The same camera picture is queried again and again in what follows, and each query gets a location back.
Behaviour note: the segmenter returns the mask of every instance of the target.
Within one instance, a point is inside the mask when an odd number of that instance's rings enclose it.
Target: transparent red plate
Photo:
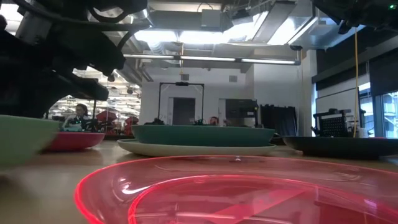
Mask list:
[[[398,173],[272,157],[124,162],[75,191],[90,223],[398,223]]]
[[[77,151],[98,145],[105,138],[103,133],[60,131],[46,151]]]

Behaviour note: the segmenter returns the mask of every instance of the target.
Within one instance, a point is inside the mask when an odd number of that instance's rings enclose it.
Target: dark green plate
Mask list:
[[[174,146],[259,147],[268,146],[273,129],[219,126],[138,125],[132,130],[146,144]]]

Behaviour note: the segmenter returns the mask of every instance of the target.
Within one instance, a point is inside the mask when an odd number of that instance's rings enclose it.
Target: window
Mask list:
[[[359,86],[359,103],[364,113],[362,120],[364,127],[368,131],[368,136],[374,137],[373,100],[370,83]]]
[[[384,136],[398,138],[398,92],[382,96],[384,114]]]

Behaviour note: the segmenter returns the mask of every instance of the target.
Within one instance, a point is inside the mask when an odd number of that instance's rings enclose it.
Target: person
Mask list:
[[[213,125],[213,126],[218,126],[218,118],[217,118],[216,116],[212,116],[212,117],[210,118],[209,124],[210,124],[210,125]]]
[[[81,128],[81,123],[79,121],[90,119],[88,117],[87,106],[84,104],[76,105],[76,114],[70,115],[64,122],[63,128]]]

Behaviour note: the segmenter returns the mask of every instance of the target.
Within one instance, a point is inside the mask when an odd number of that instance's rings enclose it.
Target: white plate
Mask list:
[[[231,156],[264,156],[274,150],[275,145],[262,147],[205,147],[205,146],[169,146],[161,144],[144,144],[135,139],[118,140],[121,148],[145,156],[197,156],[197,155],[231,155]]]

